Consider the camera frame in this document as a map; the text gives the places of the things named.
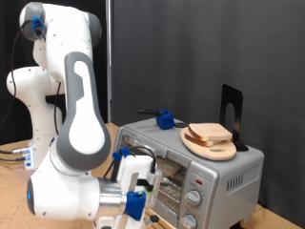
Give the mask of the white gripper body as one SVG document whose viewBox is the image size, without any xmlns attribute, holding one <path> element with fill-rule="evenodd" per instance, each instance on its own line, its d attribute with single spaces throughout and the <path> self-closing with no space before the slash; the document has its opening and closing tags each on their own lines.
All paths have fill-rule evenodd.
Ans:
<svg viewBox="0 0 305 229">
<path fill-rule="evenodd" d="M 126 156 L 121 159 L 117 181 L 125 209 L 118 216 L 116 229 L 144 229 L 145 212 L 156 203 L 162 172 L 150 156 Z"/>
</svg>

